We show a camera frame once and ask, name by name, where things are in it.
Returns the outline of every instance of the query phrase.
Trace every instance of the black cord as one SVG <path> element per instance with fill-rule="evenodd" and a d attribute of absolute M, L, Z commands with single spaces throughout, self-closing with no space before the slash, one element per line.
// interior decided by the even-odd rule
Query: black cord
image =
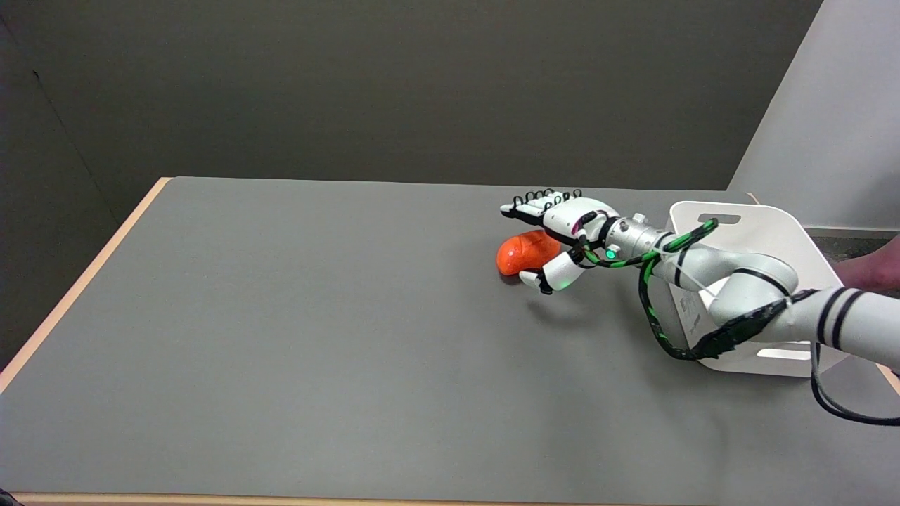
<path fill-rule="evenodd" d="M 879 418 L 857 413 L 849 408 L 841 406 L 831 398 L 822 388 L 822 378 L 819 377 L 819 357 L 822 352 L 822 345 L 817 342 L 810 344 L 810 355 L 813 363 L 812 374 L 809 376 L 810 386 L 813 387 L 813 397 L 820 406 L 832 415 L 857 423 L 866 425 L 878 425 L 882 427 L 900 427 L 900 417 Z"/>
<path fill-rule="evenodd" d="M 662 248 L 667 253 L 684 251 L 692 245 L 700 242 L 704 237 L 712 233 L 718 226 L 715 219 L 707 221 L 700 227 L 692 230 L 674 241 L 668 243 Z M 669 338 L 662 331 L 662 325 L 656 316 L 656 310 L 650 301 L 649 285 L 650 278 L 653 276 L 653 268 L 660 262 L 658 253 L 650 253 L 642 257 L 629 258 L 625 261 L 610 262 L 599 260 L 593 251 L 582 244 L 587 253 L 587 258 L 599 267 L 625 267 L 640 264 L 640 275 L 638 276 L 637 293 L 641 300 L 647 322 L 650 324 L 650 330 L 653 332 L 657 343 L 670 357 L 678 360 L 696 361 L 703 358 L 719 358 L 725 352 L 732 351 L 734 348 L 760 334 L 765 330 L 778 315 L 786 310 L 794 303 L 800 303 L 809 296 L 818 292 L 818 290 L 801 290 L 795 294 L 791 294 L 784 299 L 766 304 L 751 312 L 747 312 L 741 316 L 727 321 L 724 325 L 712 332 L 709 332 L 690 349 L 676 348 L 669 342 Z M 867 425 L 878 425 L 886 427 L 900 427 L 900 417 L 879 418 L 871 417 L 861 413 L 857 413 L 836 402 L 822 387 L 822 380 L 819 377 L 819 356 L 821 354 L 821 344 L 814 340 L 810 344 L 812 372 L 810 374 L 810 385 L 813 388 L 813 397 L 820 406 L 832 415 L 843 420 L 855 421 Z"/>

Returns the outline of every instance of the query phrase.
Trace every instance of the orange object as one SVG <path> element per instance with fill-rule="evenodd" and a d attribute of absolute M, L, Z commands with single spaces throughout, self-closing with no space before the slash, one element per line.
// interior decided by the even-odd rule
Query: orange object
<path fill-rule="evenodd" d="M 503 241 L 497 251 L 497 269 L 514 276 L 526 269 L 539 269 L 560 252 L 560 243 L 543 230 L 531 230 Z"/>

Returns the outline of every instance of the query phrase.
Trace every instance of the gray tabletop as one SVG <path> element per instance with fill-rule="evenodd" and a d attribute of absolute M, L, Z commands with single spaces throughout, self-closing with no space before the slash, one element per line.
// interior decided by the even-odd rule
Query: gray tabletop
<path fill-rule="evenodd" d="M 655 344 L 636 271 L 504 283 L 524 188 L 176 178 L 0 397 L 21 492 L 896 504 L 900 432 Z M 664 224 L 718 192 L 585 190 Z M 660 284 L 663 323 L 680 334 Z M 848 359 L 856 409 L 897 396 Z"/>

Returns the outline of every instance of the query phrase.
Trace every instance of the robotic arm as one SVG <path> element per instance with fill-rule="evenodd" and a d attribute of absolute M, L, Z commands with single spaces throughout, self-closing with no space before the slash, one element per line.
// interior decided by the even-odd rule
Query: robotic arm
<path fill-rule="evenodd" d="M 519 273 L 522 281 L 544 294 L 562 290 L 594 264 L 588 252 L 605 260 L 638 258 L 662 250 L 676 239 L 657 230 L 642 214 L 623 218 L 605 203 L 547 189 L 517 197 L 500 207 L 509 218 L 542 227 L 569 247 L 537 270 Z M 759 253 L 735 253 L 692 244 L 678 254 L 663 255 L 652 274 L 690 291 L 723 279 L 728 281 L 709 307 L 718 326 L 789 297 L 797 289 L 797 272 L 778 258 Z M 900 370 L 897 319 L 900 301 L 860 290 L 834 287 L 794 303 L 766 326 L 772 341 L 808 336 L 812 342 Z"/>

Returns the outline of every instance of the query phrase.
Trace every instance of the wooden table edge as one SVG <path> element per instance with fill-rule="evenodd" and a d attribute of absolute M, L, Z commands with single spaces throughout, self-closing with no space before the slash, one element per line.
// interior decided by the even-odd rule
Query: wooden table edge
<path fill-rule="evenodd" d="M 380 499 L 325 499 L 250 497 L 231 495 L 179 495 L 152 493 L 29 493 L 11 492 L 28 506 L 584 506 L 546 502 L 391 501 Z M 592 506 L 625 506 L 598 504 Z"/>
<path fill-rule="evenodd" d="M 131 227 L 134 226 L 135 223 L 138 222 L 141 214 L 143 214 L 150 204 L 153 202 L 159 192 L 162 191 L 163 186 L 166 185 L 171 177 L 160 177 L 159 180 L 150 188 L 150 191 L 144 195 L 144 198 L 141 199 L 138 207 L 134 208 L 134 211 L 128 216 L 128 219 L 119 227 L 119 229 L 112 235 L 112 238 L 106 243 L 106 246 L 103 246 L 103 249 L 100 250 L 100 253 L 94 258 L 85 272 L 81 273 L 81 276 L 75 281 L 75 284 L 72 285 L 71 288 L 68 289 L 65 295 L 63 295 L 62 299 L 57 303 L 56 307 L 53 308 L 53 311 L 47 315 L 47 318 L 44 319 L 43 323 L 40 324 L 37 330 L 25 341 L 25 344 L 19 350 L 18 353 L 15 354 L 13 360 L 6 366 L 3 371 L 0 371 L 0 394 L 6 390 L 6 387 L 9 386 L 9 383 L 13 381 L 13 378 L 19 371 L 25 367 L 25 363 L 28 362 L 28 359 L 34 355 L 34 352 L 38 350 L 38 347 L 41 343 L 44 342 L 44 339 L 50 334 L 50 331 L 53 330 L 53 327 L 59 323 L 59 320 L 62 319 L 63 315 L 66 314 L 68 308 L 72 306 L 75 302 L 75 299 L 84 292 L 85 287 L 94 279 L 97 272 L 100 270 L 100 267 L 103 267 L 106 263 L 106 260 L 110 257 L 110 255 L 115 251 L 116 248 L 119 247 L 119 244 L 125 239 L 125 236 L 128 235 L 128 232 L 131 231 Z"/>

